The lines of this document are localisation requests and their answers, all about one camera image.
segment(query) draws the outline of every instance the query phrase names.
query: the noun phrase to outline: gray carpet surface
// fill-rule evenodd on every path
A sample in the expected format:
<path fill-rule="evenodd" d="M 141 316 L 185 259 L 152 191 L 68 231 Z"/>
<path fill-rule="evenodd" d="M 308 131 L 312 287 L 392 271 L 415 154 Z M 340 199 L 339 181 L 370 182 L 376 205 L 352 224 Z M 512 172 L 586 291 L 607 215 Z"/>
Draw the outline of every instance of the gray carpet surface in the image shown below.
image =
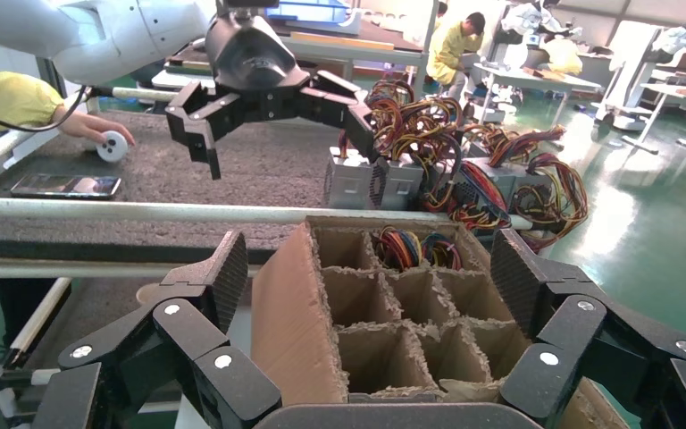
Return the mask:
<path fill-rule="evenodd" d="M 125 124 L 137 141 L 118 164 L 84 152 L 79 139 L 59 137 L 0 176 L 0 198 L 29 172 L 115 175 L 122 185 L 114 201 L 241 206 L 322 205 L 329 146 L 338 130 L 311 122 L 245 124 L 218 142 L 222 179 L 170 138 L 163 116 L 104 114 Z M 277 248 L 290 225 L 152 223 L 0 219 L 0 240 L 35 245 L 87 243 L 213 248 L 223 233 L 241 230 L 250 248 Z"/>

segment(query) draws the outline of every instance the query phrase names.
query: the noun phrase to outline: phone screen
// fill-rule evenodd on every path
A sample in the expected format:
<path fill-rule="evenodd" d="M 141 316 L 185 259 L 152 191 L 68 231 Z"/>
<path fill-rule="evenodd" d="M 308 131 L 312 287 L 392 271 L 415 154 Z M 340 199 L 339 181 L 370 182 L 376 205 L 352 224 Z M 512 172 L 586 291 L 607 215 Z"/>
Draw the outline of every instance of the phone screen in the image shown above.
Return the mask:
<path fill-rule="evenodd" d="M 59 176 L 28 174 L 14 188 L 15 197 L 37 198 L 111 198 L 120 186 L 113 176 Z"/>

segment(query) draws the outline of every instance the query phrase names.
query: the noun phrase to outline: human hand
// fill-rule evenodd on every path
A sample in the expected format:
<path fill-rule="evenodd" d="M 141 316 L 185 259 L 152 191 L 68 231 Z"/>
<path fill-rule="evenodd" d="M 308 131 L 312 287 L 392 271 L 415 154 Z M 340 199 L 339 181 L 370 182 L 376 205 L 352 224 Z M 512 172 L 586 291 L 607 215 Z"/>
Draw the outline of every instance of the human hand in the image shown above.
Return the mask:
<path fill-rule="evenodd" d="M 59 105 L 56 107 L 56 110 L 54 110 L 52 121 L 57 122 L 61 120 L 66 113 L 67 107 Z M 92 114 L 84 114 L 76 111 L 59 126 L 59 129 L 68 136 L 83 137 L 100 145 L 106 143 L 106 138 L 103 134 L 105 131 L 117 131 L 128 141 L 130 146 L 135 146 L 135 139 L 124 125 L 118 122 L 108 121 Z"/>

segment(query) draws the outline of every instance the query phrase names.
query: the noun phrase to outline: cardboard box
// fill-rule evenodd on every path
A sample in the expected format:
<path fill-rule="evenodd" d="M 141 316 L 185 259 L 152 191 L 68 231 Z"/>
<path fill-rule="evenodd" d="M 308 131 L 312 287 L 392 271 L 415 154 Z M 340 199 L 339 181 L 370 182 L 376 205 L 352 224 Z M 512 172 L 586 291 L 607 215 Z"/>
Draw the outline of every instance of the cardboard box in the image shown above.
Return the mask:
<path fill-rule="evenodd" d="M 370 235 L 384 222 L 308 218 L 253 282 L 251 358 L 280 387 L 283 405 L 423 393 L 495 401 L 530 345 L 473 235 L 454 223 L 387 224 L 447 235 L 463 270 L 389 270 Z M 627 425 L 583 380 L 560 427 Z"/>

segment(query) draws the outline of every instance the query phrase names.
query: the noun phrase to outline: computer power supply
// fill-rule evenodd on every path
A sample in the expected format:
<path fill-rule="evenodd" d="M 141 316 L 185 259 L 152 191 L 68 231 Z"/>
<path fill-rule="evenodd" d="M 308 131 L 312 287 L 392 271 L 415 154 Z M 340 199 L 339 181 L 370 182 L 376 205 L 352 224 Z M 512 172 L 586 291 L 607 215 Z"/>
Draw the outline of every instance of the computer power supply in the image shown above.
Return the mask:
<path fill-rule="evenodd" d="M 324 205 L 328 208 L 364 210 L 370 204 L 373 165 L 355 149 L 345 158 L 340 149 L 330 148 L 330 159 L 324 177 Z"/>
<path fill-rule="evenodd" d="M 424 170 L 408 155 L 396 161 L 384 157 L 374 163 L 370 198 L 372 210 L 407 210 L 417 198 Z"/>

